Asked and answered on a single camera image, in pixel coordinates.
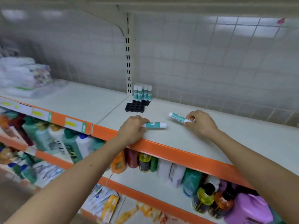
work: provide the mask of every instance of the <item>purple package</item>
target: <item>purple package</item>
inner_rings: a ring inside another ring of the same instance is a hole
[[[233,210],[224,218],[226,224],[266,224],[273,221],[268,204],[261,196],[240,193]]]

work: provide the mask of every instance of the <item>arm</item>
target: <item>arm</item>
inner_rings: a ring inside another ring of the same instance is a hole
[[[195,121],[186,122],[185,126],[216,144],[284,221],[288,224],[298,223],[297,175],[220,131],[208,113],[197,110],[189,113],[186,118]]]
[[[44,187],[5,224],[69,223],[115,156],[142,138],[145,132],[142,125],[146,122],[149,120],[140,116],[130,117],[116,137]]]

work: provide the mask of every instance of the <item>forearm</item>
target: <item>forearm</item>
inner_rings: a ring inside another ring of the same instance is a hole
[[[229,158],[256,191],[287,222],[297,222],[299,177],[218,130],[209,139]]]
[[[118,138],[111,139],[44,187],[5,224],[69,223],[112,160],[125,147]]]

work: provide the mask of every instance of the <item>hand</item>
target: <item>hand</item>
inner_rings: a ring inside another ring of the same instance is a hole
[[[210,138],[217,130],[218,127],[210,115],[201,110],[196,110],[195,112],[190,112],[186,119],[194,122],[185,122],[185,126],[190,128],[197,136],[203,135]]]
[[[125,143],[125,147],[134,144],[143,137],[146,128],[142,125],[147,122],[149,120],[140,115],[130,116],[119,128],[117,138]]]

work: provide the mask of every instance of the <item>white pegboard backpanel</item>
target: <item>white pegboard backpanel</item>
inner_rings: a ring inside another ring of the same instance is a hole
[[[299,19],[137,13],[139,81],[174,102],[295,125]]]
[[[66,5],[10,5],[1,12],[0,34],[49,64],[54,77],[126,92],[125,38],[117,26]]]

